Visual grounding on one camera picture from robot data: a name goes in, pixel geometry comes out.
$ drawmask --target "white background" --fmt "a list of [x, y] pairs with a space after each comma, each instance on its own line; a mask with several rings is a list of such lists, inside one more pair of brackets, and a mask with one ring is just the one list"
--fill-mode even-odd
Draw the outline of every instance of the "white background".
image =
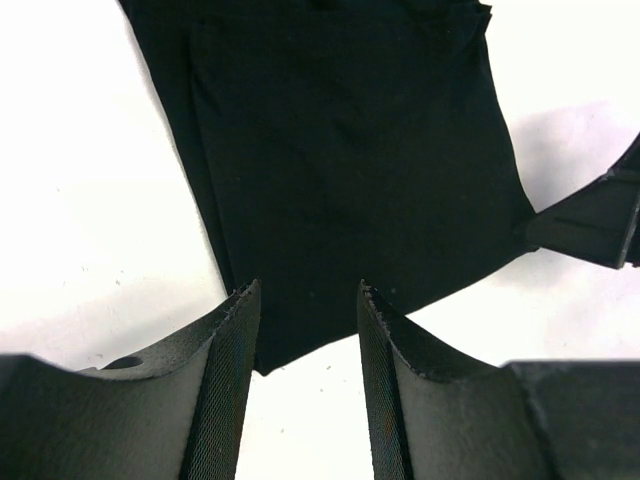
[[[0, 3], [0, 351], [101, 367], [224, 298], [116, 0]], [[495, 0], [488, 40], [539, 210], [640, 131], [640, 4]], [[640, 357], [640, 271], [542, 251], [411, 317], [493, 364]], [[355, 337], [252, 379], [237, 478], [373, 478]]]

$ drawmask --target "black cloth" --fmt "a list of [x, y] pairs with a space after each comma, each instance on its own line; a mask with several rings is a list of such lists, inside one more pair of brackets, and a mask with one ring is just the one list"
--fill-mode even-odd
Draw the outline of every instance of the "black cloth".
[[122, 2], [259, 372], [356, 333], [361, 278], [408, 313], [527, 250], [488, 7]]

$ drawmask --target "black plastic bracket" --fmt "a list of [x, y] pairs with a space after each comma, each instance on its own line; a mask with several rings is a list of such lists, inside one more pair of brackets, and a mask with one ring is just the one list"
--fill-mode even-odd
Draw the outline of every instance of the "black plastic bracket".
[[0, 478], [230, 480], [260, 285], [105, 369], [0, 355]]
[[640, 478], [640, 362], [493, 367], [364, 283], [358, 328], [376, 480]]
[[640, 135], [602, 177], [537, 214], [527, 242], [591, 263], [640, 264]]

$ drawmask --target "plastic hole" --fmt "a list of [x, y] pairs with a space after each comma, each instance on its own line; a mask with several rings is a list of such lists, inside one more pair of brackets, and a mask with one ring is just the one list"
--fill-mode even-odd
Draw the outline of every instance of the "plastic hole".
[[109, 365], [104, 367], [103, 370], [122, 370], [124, 368], [137, 367], [138, 365], [142, 365], [142, 363], [143, 360], [140, 357], [130, 355], [111, 362]]

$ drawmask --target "mesh texture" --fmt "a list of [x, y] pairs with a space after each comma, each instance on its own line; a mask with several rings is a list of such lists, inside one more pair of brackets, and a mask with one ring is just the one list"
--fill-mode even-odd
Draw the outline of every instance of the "mesh texture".
[[240, 300], [213, 337], [183, 480], [234, 478], [260, 318], [259, 295]]
[[411, 480], [391, 345], [366, 294], [359, 300], [358, 328], [375, 479]]

